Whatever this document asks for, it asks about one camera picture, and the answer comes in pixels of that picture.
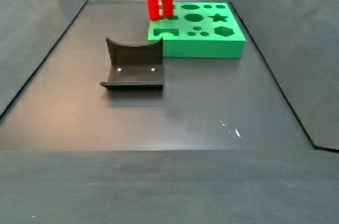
green foam block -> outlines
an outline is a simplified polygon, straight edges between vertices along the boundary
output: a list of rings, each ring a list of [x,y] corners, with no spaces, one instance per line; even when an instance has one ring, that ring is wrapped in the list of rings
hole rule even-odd
[[[171,19],[150,22],[149,41],[166,57],[242,57],[246,37],[228,3],[177,2]]]

shape hole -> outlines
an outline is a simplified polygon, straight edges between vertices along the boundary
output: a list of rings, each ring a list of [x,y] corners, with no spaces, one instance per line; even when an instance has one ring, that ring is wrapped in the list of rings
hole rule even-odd
[[[170,21],[177,21],[177,20],[179,20],[179,17],[178,17],[178,15],[175,15],[175,16],[173,16],[171,18],[167,18],[167,20],[170,20]]]
[[[155,29],[154,30],[154,35],[158,37],[163,33],[171,33],[175,37],[179,36],[179,29]]]
[[[205,20],[205,17],[201,14],[187,14],[186,19],[190,22],[202,22]]]
[[[215,28],[215,33],[220,36],[229,37],[236,34],[236,31],[228,27],[220,27],[220,28]]]
[[[197,10],[199,9],[198,5],[183,5],[182,8],[187,9],[187,10]]]

black plastic piece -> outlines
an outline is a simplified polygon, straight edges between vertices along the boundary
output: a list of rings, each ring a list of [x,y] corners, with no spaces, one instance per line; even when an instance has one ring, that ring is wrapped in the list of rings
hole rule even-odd
[[[126,46],[106,39],[111,72],[106,88],[158,87],[165,85],[163,40],[146,46]]]

gray floor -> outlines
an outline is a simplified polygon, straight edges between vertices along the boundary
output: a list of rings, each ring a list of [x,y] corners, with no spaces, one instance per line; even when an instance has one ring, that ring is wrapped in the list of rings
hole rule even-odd
[[[86,6],[2,120],[0,223],[338,223],[338,155],[312,149],[252,42],[242,59],[167,59],[163,93],[99,86],[105,38],[146,30],[139,2]],[[103,151],[129,149],[224,151]]]
[[[145,2],[90,2],[0,124],[0,150],[310,150],[249,40],[242,59],[166,59],[163,91],[109,92],[105,39],[145,43]]]
[[[338,155],[0,153],[6,224],[334,224]]]

